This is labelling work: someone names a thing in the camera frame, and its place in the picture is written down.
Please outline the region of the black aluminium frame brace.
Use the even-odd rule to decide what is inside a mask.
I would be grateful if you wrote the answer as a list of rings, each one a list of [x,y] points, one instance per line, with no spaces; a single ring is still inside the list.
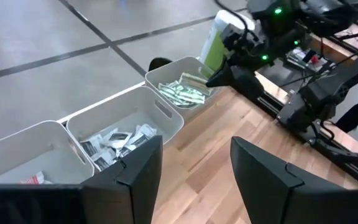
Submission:
[[[320,139],[315,140],[312,146],[315,149],[322,149],[325,152],[330,153],[334,159],[337,159],[340,162],[358,164],[358,153],[356,152],[345,151],[339,147],[330,146]]]

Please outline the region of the light grey plastic bin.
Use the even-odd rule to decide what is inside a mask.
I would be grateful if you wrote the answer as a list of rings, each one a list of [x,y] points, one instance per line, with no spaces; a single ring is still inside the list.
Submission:
[[[171,101],[169,101],[166,96],[163,96],[158,91],[158,84],[167,84],[175,81],[179,83],[180,76],[183,72],[189,73],[200,78],[204,78],[205,80],[209,75],[213,73],[210,68],[201,63],[197,58],[184,57],[158,69],[147,72],[145,75],[145,82],[148,87],[155,90],[164,100],[167,101],[170,106],[173,107],[175,111],[179,112],[179,114],[182,115],[183,118],[187,121],[191,117],[196,115],[198,112],[200,112],[202,109],[204,109],[206,106],[208,106],[212,102],[212,100],[218,95],[221,89],[210,88],[212,89],[212,92],[209,96],[205,95],[206,99],[204,104],[198,104],[191,108],[177,107]]]
[[[132,133],[132,138],[143,124],[155,128],[155,136],[161,136],[165,144],[181,130],[184,119],[155,91],[141,86],[80,112],[67,121],[66,127],[82,142],[97,134],[104,138],[113,130]],[[102,141],[101,150],[107,148]],[[117,156],[121,148],[110,148],[116,153],[117,162],[122,158]]]
[[[78,141],[58,122],[43,121],[0,139],[0,184],[42,172],[53,184],[79,184],[95,168]]]

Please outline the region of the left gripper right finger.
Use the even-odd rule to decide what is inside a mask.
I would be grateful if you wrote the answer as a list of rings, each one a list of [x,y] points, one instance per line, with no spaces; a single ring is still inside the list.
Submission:
[[[231,164],[252,224],[346,224],[342,187],[238,136]]]

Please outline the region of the white red-label ointment packet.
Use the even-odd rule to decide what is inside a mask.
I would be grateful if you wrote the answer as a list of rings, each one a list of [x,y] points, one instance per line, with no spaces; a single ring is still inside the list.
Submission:
[[[42,171],[32,175],[26,180],[20,181],[21,184],[43,184],[45,182],[44,173]]]

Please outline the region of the black aluminium frame rail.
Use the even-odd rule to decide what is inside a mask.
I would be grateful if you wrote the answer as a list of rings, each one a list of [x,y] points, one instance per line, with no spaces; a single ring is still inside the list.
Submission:
[[[293,106],[293,102],[291,100],[284,100],[280,101],[278,98],[274,97],[270,93],[264,91],[261,96],[254,98],[252,102],[257,105],[260,109],[264,110],[267,114],[269,114],[271,117],[275,118],[277,121],[277,115],[279,113],[289,113],[289,109],[291,106]],[[332,130],[335,134],[334,142],[336,147],[339,147],[340,149],[343,149],[345,151],[351,151],[358,153],[358,146],[353,147],[351,149],[348,149],[346,145],[344,145],[341,140],[343,140],[347,134],[336,128],[333,124],[326,123],[325,126]],[[332,164],[334,164],[339,169],[343,170],[346,174],[351,176],[354,180],[358,181],[358,164],[351,164],[351,163],[345,163],[340,162],[337,159],[334,159],[330,153],[325,152],[322,149],[315,149],[310,143],[308,144],[311,148],[313,148],[315,151],[319,152],[322,156],[324,156],[326,159],[330,160]]]

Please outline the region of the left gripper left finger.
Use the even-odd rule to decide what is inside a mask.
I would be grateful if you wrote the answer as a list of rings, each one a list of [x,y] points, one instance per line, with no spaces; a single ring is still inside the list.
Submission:
[[[84,181],[86,224],[151,224],[162,157],[162,137],[154,136]]]

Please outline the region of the white dark-label wipe packet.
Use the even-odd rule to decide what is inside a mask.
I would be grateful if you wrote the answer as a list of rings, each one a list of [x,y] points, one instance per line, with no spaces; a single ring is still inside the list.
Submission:
[[[102,145],[112,148],[122,148],[131,138],[132,133],[120,132],[118,130],[111,131],[107,136],[103,138]]]
[[[116,153],[110,147],[100,150],[92,157],[93,162],[96,164],[100,171],[105,170],[116,162]]]
[[[157,130],[148,124],[138,126],[135,135],[129,140],[131,146],[139,147],[157,134]]]
[[[125,157],[129,153],[131,153],[133,150],[135,150],[137,147],[135,145],[125,145],[123,148],[118,150],[117,156],[118,157]]]
[[[97,154],[101,150],[100,141],[102,139],[103,138],[101,137],[101,135],[97,134],[95,136],[88,138],[87,140],[80,142],[80,145],[87,153],[87,155],[92,157],[93,155]]]

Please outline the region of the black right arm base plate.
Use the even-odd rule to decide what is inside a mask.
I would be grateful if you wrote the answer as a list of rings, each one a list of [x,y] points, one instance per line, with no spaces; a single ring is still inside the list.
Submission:
[[[289,115],[285,113],[279,113],[277,119],[281,126],[302,142],[310,143],[312,146],[319,143],[330,147],[336,147],[334,142],[334,132],[325,126],[326,123],[330,123],[329,120],[317,119],[305,129],[301,129],[297,128],[294,124],[291,124]]]

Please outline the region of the green disinfectant wipes canister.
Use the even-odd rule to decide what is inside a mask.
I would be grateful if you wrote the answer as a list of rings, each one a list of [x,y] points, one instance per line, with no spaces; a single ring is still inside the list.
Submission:
[[[223,56],[227,52],[220,34],[228,25],[233,25],[240,30],[244,30],[244,24],[238,17],[233,16],[225,10],[218,11],[200,53],[199,61],[213,71],[216,71],[221,66]]]

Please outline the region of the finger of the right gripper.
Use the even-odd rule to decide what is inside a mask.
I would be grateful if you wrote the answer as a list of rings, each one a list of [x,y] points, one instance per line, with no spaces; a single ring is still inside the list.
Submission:
[[[212,77],[206,82],[207,87],[231,86],[236,87],[236,79],[233,72],[234,67],[220,68]]]

